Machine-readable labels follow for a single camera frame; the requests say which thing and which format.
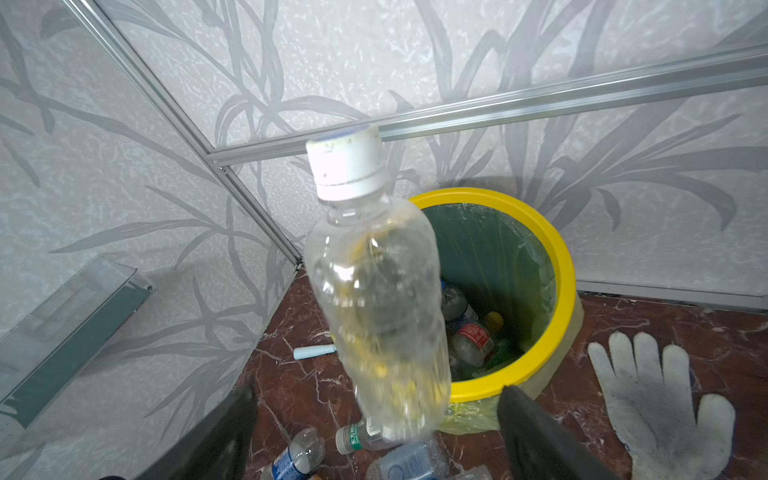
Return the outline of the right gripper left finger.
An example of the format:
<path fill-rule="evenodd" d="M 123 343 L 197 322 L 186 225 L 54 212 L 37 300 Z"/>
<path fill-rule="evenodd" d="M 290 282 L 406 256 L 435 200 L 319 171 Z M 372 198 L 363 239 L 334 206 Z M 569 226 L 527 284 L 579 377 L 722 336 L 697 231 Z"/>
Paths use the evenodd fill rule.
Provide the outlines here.
<path fill-rule="evenodd" d="M 257 421 L 257 386 L 250 379 L 230 392 L 139 477 L 241 479 L 250 458 L 250 443 Z"/>

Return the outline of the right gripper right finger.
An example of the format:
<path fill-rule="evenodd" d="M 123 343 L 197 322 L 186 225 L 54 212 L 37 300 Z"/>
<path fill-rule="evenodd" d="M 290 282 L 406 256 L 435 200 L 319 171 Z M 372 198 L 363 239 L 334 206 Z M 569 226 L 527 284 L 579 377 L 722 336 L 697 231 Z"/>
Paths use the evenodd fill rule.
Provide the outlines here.
<path fill-rule="evenodd" d="M 519 387 L 503 388 L 497 417 L 515 479 L 617 477 Z"/>

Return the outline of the clear unlabelled bottle white cap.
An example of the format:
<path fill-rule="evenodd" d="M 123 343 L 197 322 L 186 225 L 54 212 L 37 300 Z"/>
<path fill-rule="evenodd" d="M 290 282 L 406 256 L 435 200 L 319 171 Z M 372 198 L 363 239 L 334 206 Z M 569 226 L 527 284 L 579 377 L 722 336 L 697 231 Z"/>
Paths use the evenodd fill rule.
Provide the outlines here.
<path fill-rule="evenodd" d="M 304 265 L 356 401 L 387 439 L 434 432 L 451 374 L 436 236 L 411 201 L 390 194 L 379 130 L 359 125 L 306 144 L 325 212 Z"/>

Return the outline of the clear bottle red label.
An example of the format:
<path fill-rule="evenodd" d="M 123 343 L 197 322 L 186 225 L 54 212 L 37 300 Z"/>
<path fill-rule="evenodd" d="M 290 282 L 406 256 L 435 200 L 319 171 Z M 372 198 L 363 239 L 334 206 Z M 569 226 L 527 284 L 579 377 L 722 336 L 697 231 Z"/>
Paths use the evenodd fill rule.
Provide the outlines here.
<path fill-rule="evenodd" d="M 503 316 L 496 311 L 479 320 L 467 320 L 451 337 L 455 356 L 470 366 L 482 367 L 494 351 L 495 338 L 504 323 Z"/>

